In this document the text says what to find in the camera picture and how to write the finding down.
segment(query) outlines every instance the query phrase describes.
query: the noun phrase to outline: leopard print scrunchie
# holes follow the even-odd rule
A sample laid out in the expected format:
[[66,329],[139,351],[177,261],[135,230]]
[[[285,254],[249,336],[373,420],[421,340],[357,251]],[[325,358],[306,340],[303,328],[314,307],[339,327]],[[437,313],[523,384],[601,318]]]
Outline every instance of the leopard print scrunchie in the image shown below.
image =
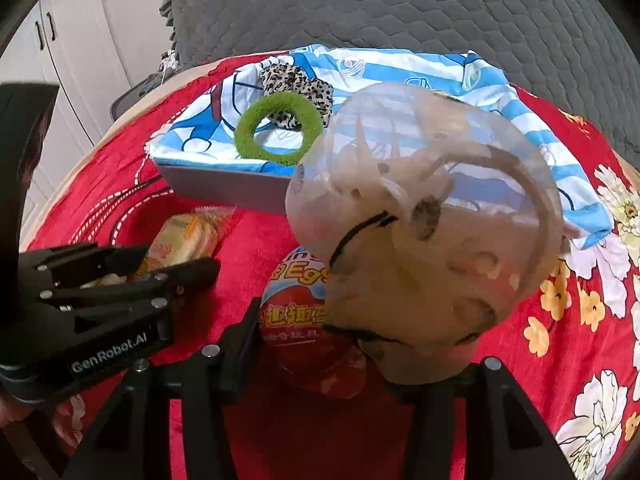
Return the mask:
[[[329,83],[317,77],[309,79],[299,66],[287,64],[269,65],[260,73],[260,80],[265,95],[291,91],[309,99],[322,117],[322,126],[327,127],[334,102],[334,87]],[[301,127],[295,115],[289,112],[274,112],[268,117],[279,128],[299,130]]]

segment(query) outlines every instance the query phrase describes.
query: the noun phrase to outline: red floral blanket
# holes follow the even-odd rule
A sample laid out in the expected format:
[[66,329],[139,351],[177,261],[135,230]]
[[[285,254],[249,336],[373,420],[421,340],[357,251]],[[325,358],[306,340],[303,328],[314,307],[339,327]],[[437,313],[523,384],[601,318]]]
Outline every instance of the red floral blanket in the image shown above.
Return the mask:
[[[80,240],[150,242],[166,218],[203,205],[174,195],[146,158],[144,144],[204,90],[263,57],[227,60],[125,126],[78,174],[31,248]],[[540,291],[482,336],[476,358],[499,357],[556,435],[577,478],[599,480],[640,423],[640,197],[592,125],[525,91],[518,94],[580,161],[615,229],[599,245],[558,260]],[[296,246],[286,218],[236,211],[216,254],[222,270],[215,288],[177,320],[175,344],[153,361],[180,360],[216,341],[241,319],[251,298],[262,295],[271,271]],[[74,397],[68,423],[78,438],[117,381]],[[398,478],[411,416],[375,370],[360,396],[337,400],[287,386],[266,356],[247,393],[225,409],[239,478],[251,480]],[[183,479],[177,404],[171,424],[172,471]],[[458,439],[452,478],[463,477],[463,463]]]

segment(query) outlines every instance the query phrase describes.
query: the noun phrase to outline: white flower print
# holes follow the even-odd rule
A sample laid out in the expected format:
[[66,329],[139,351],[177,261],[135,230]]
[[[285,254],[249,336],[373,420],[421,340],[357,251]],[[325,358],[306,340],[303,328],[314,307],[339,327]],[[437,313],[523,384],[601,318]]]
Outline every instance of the white flower print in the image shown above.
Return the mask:
[[598,167],[600,170],[595,170],[593,174],[606,187],[599,186],[597,191],[613,218],[618,222],[616,227],[620,239],[627,246],[631,260],[638,267],[640,263],[640,196],[635,189],[627,189],[611,168],[605,168],[602,164]]
[[556,440],[577,480],[600,480],[622,436],[626,387],[612,370],[585,384],[575,399],[575,418],[566,421]]
[[602,301],[611,313],[622,319],[626,315],[626,288],[622,280],[631,269],[629,252],[617,234],[609,234],[597,244],[578,249],[570,240],[571,252],[565,255],[567,267],[580,278],[591,279],[591,269],[598,266],[602,279]]
[[[640,372],[640,276],[634,276],[634,290],[636,292],[636,302],[631,307],[631,319],[633,320],[634,335],[636,336],[633,365]],[[640,373],[636,376],[633,400],[640,400]]]

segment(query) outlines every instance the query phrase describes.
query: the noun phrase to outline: red toy egg package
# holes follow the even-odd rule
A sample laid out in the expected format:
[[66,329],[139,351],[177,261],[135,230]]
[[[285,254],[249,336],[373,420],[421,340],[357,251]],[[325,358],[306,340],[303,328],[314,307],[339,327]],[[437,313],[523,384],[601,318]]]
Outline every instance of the red toy egg package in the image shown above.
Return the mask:
[[320,260],[303,248],[291,251],[262,296],[260,333],[287,382],[346,399],[363,389],[367,364],[352,339],[322,328],[327,278]]

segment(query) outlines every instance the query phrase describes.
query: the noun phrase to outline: yellow flower print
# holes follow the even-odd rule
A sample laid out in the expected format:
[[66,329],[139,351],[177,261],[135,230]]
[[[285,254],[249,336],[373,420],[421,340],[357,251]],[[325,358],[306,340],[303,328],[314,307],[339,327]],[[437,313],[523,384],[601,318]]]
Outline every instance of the yellow flower print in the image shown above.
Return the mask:
[[577,123],[582,133],[584,133],[589,138],[591,137],[589,134],[589,131],[585,129],[585,126],[587,126],[587,121],[585,121],[584,118],[580,117],[580,115],[571,115],[571,114],[568,114],[567,112],[563,112],[562,110],[560,111],[571,122]]
[[640,424],[640,415],[638,415],[636,412],[633,412],[633,414],[629,416],[625,423],[625,442],[629,442],[631,440],[631,437],[634,436],[634,433],[638,428],[638,424]]
[[604,304],[600,301],[600,295],[594,290],[588,293],[582,290],[578,283],[580,294],[580,324],[591,325],[591,331],[596,332],[598,324],[604,319]]
[[542,357],[549,350],[549,332],[535,317],[529,317],[529,326],[523,334],[529,340],[529,352],[532,354]]
[[551,312],[551,317],[560,321],[564,316],[564,310],[571,306],[571,295],[566,291],[566,280],[571,271],[563,260],[558,260],[551,276],[556,277],[556,282],[545,280],[540,285],[543,295],[540,297],[540,305],[543,310]]

